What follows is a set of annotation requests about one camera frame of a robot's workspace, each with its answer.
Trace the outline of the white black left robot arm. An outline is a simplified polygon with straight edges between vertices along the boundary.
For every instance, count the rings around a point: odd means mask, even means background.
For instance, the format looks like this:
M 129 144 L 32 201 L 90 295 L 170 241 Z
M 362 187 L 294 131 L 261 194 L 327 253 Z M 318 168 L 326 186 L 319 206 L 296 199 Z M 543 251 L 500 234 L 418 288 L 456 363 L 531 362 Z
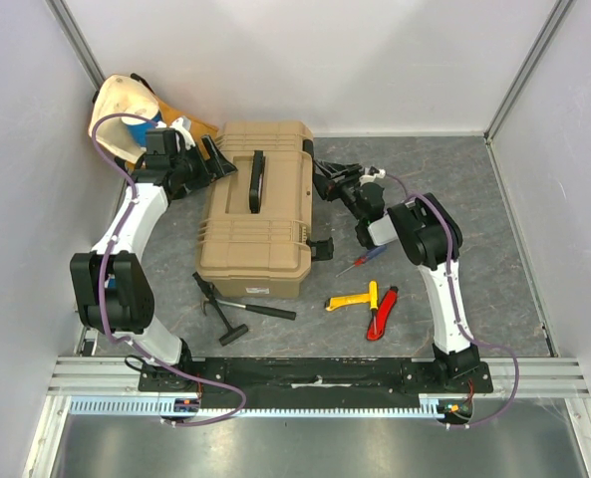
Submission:
M 195 142 L 179 125 L 147 131 L 144 153 L 133 170 L 122 172 L 128 187 L 110 228 L 90 252 L 77 253 L 70 262 L 81 322 L 114 345 L 130 346 L 145 372 L 160 371 L 176 391 L 191 387 L 195 367 L 186 341 L 155 315 L 141 258 L 172 201 L 236 170 L 208 134 Z

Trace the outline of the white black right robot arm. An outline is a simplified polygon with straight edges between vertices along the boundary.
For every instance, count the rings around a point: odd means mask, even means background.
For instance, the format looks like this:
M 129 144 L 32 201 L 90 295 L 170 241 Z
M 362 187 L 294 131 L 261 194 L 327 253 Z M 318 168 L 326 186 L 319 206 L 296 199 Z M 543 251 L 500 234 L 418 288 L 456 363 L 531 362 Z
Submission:
M 403 202 L 388 207 L 384 187 L 377 183 L 385 176 L 376 167 L 316 161 L 313 184 L 321 199 L 341 201 L 357 219 L 356 235 L 368 257 L 398 241 L 418 267 L 434 322 L 433 380 L 443 391 L 456 391 L 480 365 L 458 283 L 462 234 L 431 193 L 410 193 Z

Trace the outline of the tan plastic tool box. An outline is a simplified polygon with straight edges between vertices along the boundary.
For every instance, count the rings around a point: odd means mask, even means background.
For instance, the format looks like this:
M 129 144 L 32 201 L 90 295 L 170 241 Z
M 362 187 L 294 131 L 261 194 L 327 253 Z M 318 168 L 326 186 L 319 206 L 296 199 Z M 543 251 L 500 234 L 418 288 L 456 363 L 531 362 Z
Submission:
M 314 257 L 313 140 L 299 120 L 219 131 L 215 144 L 237 170 L 207 189 L 195 269 L 222 296 L 298 297 Z

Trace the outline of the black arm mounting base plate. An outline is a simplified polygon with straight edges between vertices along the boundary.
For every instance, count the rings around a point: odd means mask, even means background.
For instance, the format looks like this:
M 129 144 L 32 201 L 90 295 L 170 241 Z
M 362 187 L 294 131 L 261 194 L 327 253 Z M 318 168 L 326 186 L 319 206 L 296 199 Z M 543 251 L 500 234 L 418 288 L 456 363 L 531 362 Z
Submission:
M 255 390 L 292 388 L 390 388 L 406 395 L 466 395 L 493 392 L 488 364 L 447 378 L 433 360 L 410 358 L 205 358 L 189 372 L 229 384 L 247 396 Z

